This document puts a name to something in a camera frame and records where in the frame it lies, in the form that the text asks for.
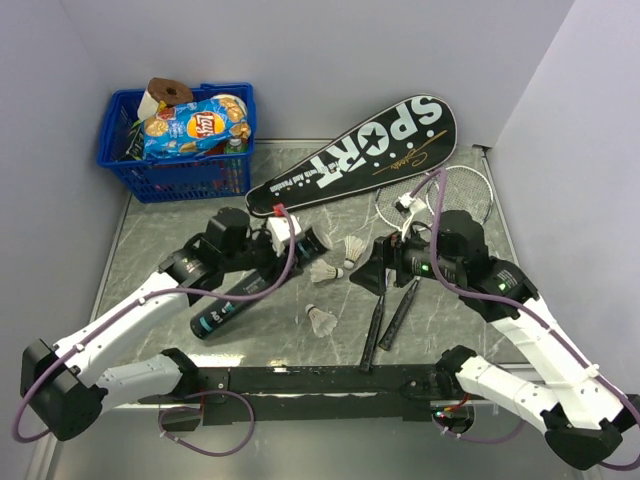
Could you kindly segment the white shuttlecock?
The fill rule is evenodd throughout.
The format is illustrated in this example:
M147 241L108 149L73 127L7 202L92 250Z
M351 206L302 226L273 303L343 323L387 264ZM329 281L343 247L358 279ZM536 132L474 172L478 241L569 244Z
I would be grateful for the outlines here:
M366 242L356 236L349 235L344 238L345 257L343 265L346 269L353 269L360 259L361 255L366 251Z
M305 312L311 322L313 333L318 338L330 335L338 324L338 319L333 314L319 309L314 304L308 304Z
M344 276L342 268L332 266L322 259L316 260L310 267L312 283L322 283L341 279Z

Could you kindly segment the black shuttlecock tube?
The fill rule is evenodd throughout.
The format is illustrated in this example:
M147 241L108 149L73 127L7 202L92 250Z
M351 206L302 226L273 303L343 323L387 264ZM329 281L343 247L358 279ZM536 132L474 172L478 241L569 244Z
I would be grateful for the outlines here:
M329 235L319 225L309 227L296 241L295 260L285 282L301 275L305 267L330 251L332 246ZM250 270L244 278L226 292L226 295L250 296L260 293L268 289L279 275L280 271L276 270L267 278L263 278L257 270ZM255 303L257 303L257 300L231 301L216 299L193 315L190 320L191 332L201 340L211 338L220 327L229 323Z

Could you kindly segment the black SPORT racket bag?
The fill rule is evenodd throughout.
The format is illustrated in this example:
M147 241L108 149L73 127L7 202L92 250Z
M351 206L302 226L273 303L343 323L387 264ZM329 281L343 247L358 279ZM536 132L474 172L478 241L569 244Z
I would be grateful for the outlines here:
M249 213L270 216L345 199L429 172L453 154L457 122L435 96L401 100L352 127L245 195Z

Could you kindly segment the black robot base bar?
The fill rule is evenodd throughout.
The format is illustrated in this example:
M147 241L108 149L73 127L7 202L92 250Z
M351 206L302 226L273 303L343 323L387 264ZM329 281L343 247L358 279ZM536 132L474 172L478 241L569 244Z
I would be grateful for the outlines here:
M244 404L230 397L232 392L248 400L261 422L378 418L429 422L436 407L464 397L453 377L432 364L375 365L367 373L357 366L202 368L194 391L216 388L224 392L202 400L154 395L140 403L201 405L206 426L248 418Z

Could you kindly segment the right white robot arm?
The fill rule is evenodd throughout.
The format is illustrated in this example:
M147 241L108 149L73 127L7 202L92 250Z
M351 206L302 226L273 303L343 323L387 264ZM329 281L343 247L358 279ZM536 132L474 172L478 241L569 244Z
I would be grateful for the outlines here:
M349 277L375 295L416 277L434 279L527 359L542 379L526 381L458 345L436 367L438 390L448 398L464 392L490 400L540 431L547 445L578 470L604 465L623 434L639 422L639 398L626 395L587 360L551 314L538 289L514 263L490 255L483 227L469 212L450 210L424 240L412 231L379 237L369 259Z

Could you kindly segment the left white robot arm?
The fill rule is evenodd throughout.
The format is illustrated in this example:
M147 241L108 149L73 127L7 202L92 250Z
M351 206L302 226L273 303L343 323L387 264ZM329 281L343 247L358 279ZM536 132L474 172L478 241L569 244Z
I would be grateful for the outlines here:
M192 398L199 369L177 348L134 364L115 366L117 357L161 321L188 309L201 298L219 298L226 274L256 270L274 283L254 294L231 296L253 301L278 289L301 255L313 229L303 229L284 206L277 205L257 233L237 208L222 208L204 231L172 252L142 285L109 312L49 346L42 340L23 352L21 408L31 408L47 433L65 441L91 426L101 414L151 396L177 402Z

